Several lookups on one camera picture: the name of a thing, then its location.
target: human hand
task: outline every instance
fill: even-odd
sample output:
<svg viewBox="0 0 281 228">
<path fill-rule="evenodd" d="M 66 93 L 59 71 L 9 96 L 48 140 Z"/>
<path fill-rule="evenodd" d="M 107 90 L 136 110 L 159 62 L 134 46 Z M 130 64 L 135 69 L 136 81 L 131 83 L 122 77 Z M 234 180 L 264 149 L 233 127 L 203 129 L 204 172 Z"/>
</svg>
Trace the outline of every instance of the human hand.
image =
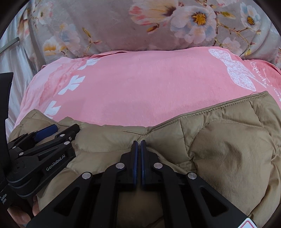
<svg viewBox="0 0 281 228">
<path fill-rule="evenodd" d="M 8 212 L 13 218 L 13 220 L 19 225 L 27 224 L 31 220 L 30 216 L 17 206 L 12 206 L 8 208 Z M 33 197 L 32 213 L 34 216 L 39 213 L 37 196 Z"/>
</svg>

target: blue grip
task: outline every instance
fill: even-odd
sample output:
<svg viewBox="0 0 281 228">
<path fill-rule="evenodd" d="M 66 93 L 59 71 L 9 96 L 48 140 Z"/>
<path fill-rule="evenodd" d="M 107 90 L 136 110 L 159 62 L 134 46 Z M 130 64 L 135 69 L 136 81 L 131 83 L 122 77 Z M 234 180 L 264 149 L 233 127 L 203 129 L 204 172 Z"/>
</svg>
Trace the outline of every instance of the blue grip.
<svg viewBox="0 0 281 228">
<path fill-rule="evenodd" d="M 134 186 L 137 186 L 137 161 L 138 161 L 138 143 L 134 141 L 135 145 L 135 160 L 134 160 L 134 170 L 133 170 L 133 182 Z"/>
<path fill-rule="evenodd" d="M 140 143 L 140 149 L 141 149 L 141 170 L 142 170 L 142 172 L 141 172 L 141 174 L 142 174 L 142 186 L 144 186 L 145 185 L 145 181 L 144 181 L 144 179 L 145 179 L 145 169 L 144 169 L 144 151 L 143 151 L 143 147 L 144 147 L 144 145 L 143 145 L 143 142 L 141 141 L 141 143 Z"/>
<path fill-rule="evenodd" d="M 58 132 L 58 127 L 57 125 L 53 124 L 49 127 L 46 127 L 36 133 L 36 136 L 34 137 L 35 142 L 40 142 L 43 139 L 55 134 Z"/>
</svg>

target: pink blanket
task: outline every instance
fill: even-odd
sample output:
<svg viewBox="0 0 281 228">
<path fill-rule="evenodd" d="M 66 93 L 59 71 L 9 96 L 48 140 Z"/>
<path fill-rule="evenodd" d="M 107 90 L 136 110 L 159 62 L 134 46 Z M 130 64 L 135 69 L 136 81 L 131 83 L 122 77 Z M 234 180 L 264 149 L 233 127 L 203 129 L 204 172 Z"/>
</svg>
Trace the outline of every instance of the pink blanket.
<svg viewBox="0 0 281 228">
<path fill-rule="evenodd" d="M 281 106 L 281 71 L 227 49 L 115 51 L 63 57 L 32 79 L 16 125 L 32 109 L 59 121 L 154 126 L 174 116 L 267 90 Z"/>
</svg>

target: quilted down jacket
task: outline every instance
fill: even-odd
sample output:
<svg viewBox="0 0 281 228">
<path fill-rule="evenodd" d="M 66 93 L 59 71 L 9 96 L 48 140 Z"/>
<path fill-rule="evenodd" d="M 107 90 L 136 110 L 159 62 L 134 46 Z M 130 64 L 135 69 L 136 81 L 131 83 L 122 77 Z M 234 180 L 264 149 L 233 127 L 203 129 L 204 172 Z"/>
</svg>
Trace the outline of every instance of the quilted down jacket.
<svg viewBox="0 0 281 228">
<path fill-rule="evenodd" d="M 280 203 L 281 111 L 267 92 L 183 114 L 154 127 L 98 126 L 69 117 L 55 122 L 33 110 L 10 135 L 56 124 L 59 131 L 74 123 L 81 130 L 72 145 L 68 166 L 37 195 L 43 209 L 83 172 L 103 172 L 129 152 L 134 140 L 176 172 L 193 171 L 262 227 Z M 42 142 L 53 139 L 51 136 Z M 117 226 L 164 227 L 160 195 L 121 193 Z"/>
</svg>

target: floral bedspread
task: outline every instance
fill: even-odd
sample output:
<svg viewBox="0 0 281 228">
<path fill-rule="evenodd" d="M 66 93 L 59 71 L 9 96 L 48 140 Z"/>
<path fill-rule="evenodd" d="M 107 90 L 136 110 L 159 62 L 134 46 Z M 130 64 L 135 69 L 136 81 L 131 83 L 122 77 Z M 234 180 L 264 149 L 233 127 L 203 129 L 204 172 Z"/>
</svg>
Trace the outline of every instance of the floral bedspread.
<svg viewBox="0 0 281 228">
<path fill-rule="evenodd" d="M 18 34 L 37 69 L 62 56 L 195 46 L 281 68 L 280 35 L 253 0 L 31 0 Z"/>
</svg>

